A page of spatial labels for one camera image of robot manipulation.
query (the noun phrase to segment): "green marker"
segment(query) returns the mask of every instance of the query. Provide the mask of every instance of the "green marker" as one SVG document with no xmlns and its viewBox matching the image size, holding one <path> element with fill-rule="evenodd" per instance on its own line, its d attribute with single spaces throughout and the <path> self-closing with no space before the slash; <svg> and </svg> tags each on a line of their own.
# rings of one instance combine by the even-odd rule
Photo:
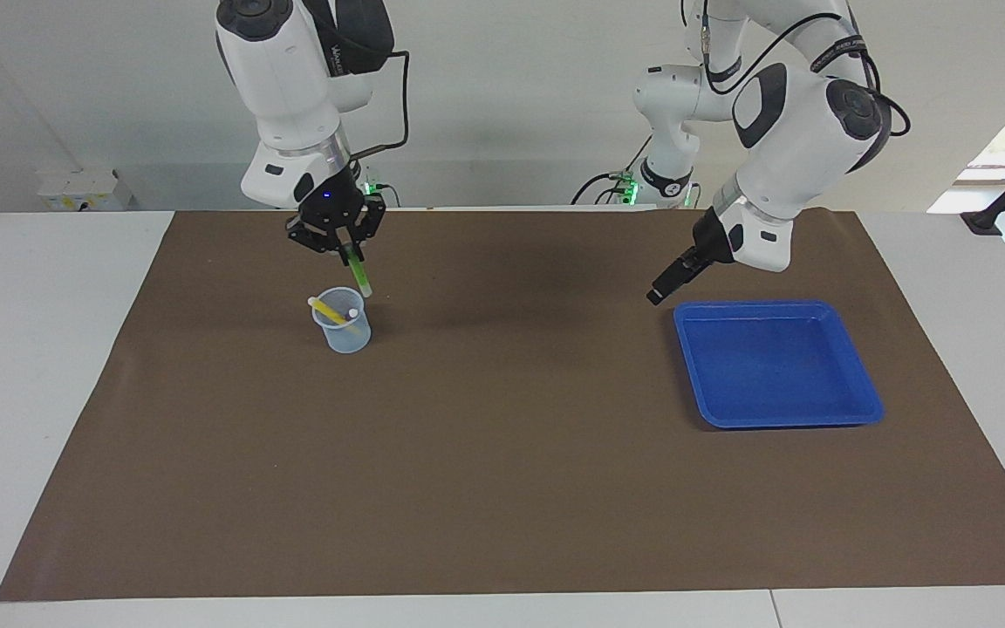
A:
<svg viewBox="0 0 1005 628">
<path fill-rule="evenodd" d="M 355 282 L 360 285 L 360 294 L 363 294 L 363 298 L 370 298 L 374 290 L 371 289 L 371 281 L 367 278 L 367 270 L 363 269 L 363 261 L 360 261 L 360 256 L 355 253 L 355 246 L 346 246 L 347 263 L 352 268 L 352 274 L 355 274 Z"/>
</svg>

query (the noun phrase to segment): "blue plastic tray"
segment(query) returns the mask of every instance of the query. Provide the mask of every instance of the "blue plastic tray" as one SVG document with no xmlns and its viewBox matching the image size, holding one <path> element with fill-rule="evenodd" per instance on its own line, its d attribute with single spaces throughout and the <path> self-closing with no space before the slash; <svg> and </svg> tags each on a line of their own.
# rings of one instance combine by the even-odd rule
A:
<svg viewBox="0 0 1005 628">
<path fill-rule="evenodd" d="M 882 417 L 878 394 L 829 303 L 685 302 L 673 320 L 697 406 L 714 426 L 857 426 Z"/>
</svg>

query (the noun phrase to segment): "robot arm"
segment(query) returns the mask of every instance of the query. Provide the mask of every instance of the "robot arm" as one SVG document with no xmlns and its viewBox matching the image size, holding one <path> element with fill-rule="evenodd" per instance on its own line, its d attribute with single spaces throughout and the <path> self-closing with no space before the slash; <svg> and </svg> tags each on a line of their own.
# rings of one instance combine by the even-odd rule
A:
<svg viewBox="0 0 1005 628">
<path fill-rule="evenodd" d="M 793 43 L 810 67 L 774 63 L 739 79 L 738 43 L 749 19 Z M 873 159 L 889 136 L 889 99 L 868 78 L 865 60 L 852 56 L 865 47 L 843 0 L 705 1 L 690 14 L 689 33 L 687 48 L 701 66 L 651 68 L 635 92 L 654 132 L 654 149 L 637 166 L 638 199 L 675 204 L 683 193 L 697 144 L 681 140 L 680 123 L 670 124 L 678 116 L 734 120 L 750 158 L 693 228 L 697 245 L 653 282 L 647 296 L 654 303 L 716 261 L 785 270 L 793 219 Z M 678 96 L 669 95 L 674 90 Z M 680 186 L 667 183 L 678 178 Z"/>
<path fill-rule="evenodd" d="M 220 55 L 258 125 L 243 194 L 298 208 L 286 225 L 294 241 L 362 261 L 386 204 L 355 186 L 341 113 L 370 100 L 364 75 L 391 56 L 382 0 L 220 0 L 215 17 Z"/>
</svg>

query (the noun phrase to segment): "white table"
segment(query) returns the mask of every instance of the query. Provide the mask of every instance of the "white table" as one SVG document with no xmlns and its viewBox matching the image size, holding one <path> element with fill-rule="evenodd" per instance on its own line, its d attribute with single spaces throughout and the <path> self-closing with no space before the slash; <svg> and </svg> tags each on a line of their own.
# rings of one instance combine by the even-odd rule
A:
<svg viewBox="0 0 1005 628">
<path fill-rule="evenodd" d="M 171 218 L 0 215 L 0 581 Z M 1004 243 L 953 215 L 862 220 L 1005 465 Z M 970 628 L 1005 625 L 1005 587 L 2 604 L 11 625 Z"/>
</svg>

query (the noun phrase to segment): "clear measuring cup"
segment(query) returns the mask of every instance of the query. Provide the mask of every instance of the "clear measuring cup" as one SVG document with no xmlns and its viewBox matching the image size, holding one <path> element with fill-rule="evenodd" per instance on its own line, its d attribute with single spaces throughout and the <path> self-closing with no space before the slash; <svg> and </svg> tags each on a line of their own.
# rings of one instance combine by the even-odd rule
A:
<svg viewBox="0 0 1005 628">
<path fill-rule="evenodd" d="M 363 294 L 352 288 L 340 287 L 324 290 L 319 296 L 325 305 L 336 310 L 347 323 L 336 325 L 324 313 L 313 309 L 313 321 L 324 330 L 328 346 L 337 354 L 355 354 L 371 342 L 371 323 L 364 311 Z"/>
</svg>

